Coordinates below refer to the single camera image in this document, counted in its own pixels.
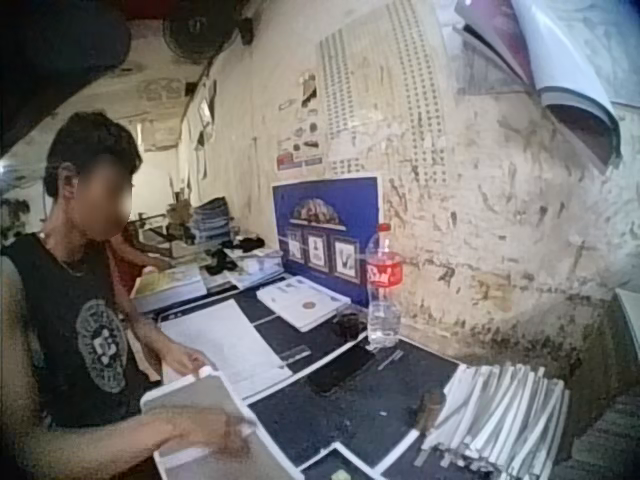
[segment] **necklace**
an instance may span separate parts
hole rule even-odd
[[[45,241],[46,241],[47,237],[46,237],[46,235],[45,235],[45,233],[44,233],[44,232],[42,232],[42,231],[38,232],[38,238],[39,238],[39,239],[40,239],[40,241],[42,242],[42,246],[43,246],[44,248],[46,248],[46,249],[47,249],[47,251],[51,254],[51,256],[52,256],[53,258],[55,258],[55,259],[56,259],[56,261],[58,262],[58,264],[60,264],[60,266],[61,266],[62,268],[64,268],[64,269],[65,269],[65,270],[66,270],[70,275],[73,275],[74,277],[81,277],[81,276],[83,276],[83,275],[84,275],[84,271],[82,271],[82,272],[78,272],[78,271],[76,271],[76,270],[72,270],[71,268],[69,268],[69,266],[68,266],[66,263],[64,263],[64,262],[63,262],[63,261],[61,261],[58,257],[56,257],[56,256],[53,254],[53,252],[52,252],[51,250],[49,250],[49,248],[47,248],[47,244],[45,243]]]

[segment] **notebook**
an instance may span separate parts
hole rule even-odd
[[[307,332],[334,316],[351,303],[348,297],[332,292],[304,277],[270,285],[258,298],[285,321]]]
[[[145,313],[206,293],[198,266],[185,265],[139,277],[131,299],[138,311]]]

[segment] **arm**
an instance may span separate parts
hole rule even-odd
[[[2,431],[19,463],[37,478],[109,477],[149,457],[176,437],[161,415],[139,416],[104,428],[51,432],[40,426],[38,390],[22,327],[22,282],[2,259]]]
[[[116,268],[110,255],[109,264],[113,275]],[[174,342],[151,320],[140,315],[120,282],[113,284],[118,308],[129,320],[131,331],[143,347],[155,352],[167,366],[180,375],[197,373],[204,365],[211,364],[202,352]]]
[[[201,445],[222,454],[247,449],[244,422],[214,409],[158,410],[98,428],[48,431],[39,421],[38,389],[22,327],[22,282],[6,258],[1,259],[2,329],[1,414],[5,445],[35,478],[109,478],[150,457],[167,443]]]
[[[122,235],[113,237],[111,240],[111,246],[113,249],[124,258],[126,261],[131,262],[141,267],[154,267],[158,270],[167,270],[171,268],[171,264],[162,258],[150,257],[149,255],[133,248],[127,242],[125,242]]]

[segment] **hand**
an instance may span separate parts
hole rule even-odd
[[[176,434],[175,440],[165,448],[177,451],[201,446],[233,457],[249,453],[249,444],[243,432],[255,428],[250,420],[213,408],[167,408],[154,413],[163,415]]]
[[[164,272],[165,270],[172,268],[172,265],[168,260],[158,257],[154,257],[151,262],[149,262],[149,266],[155,268],[159,272]]]
[[[200,350],[186,347],[180,343],[170,342],[158,352],[162,361],[178,375],[198,375],[198,370],[206,365],[215,368]]]

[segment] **water bottle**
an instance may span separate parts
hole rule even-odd
[[[368,336],[372,348],[392,347],[400,333],[398,290],[402,257],[391,248],[391,225],[381,223],[366,252],[369,290]]]

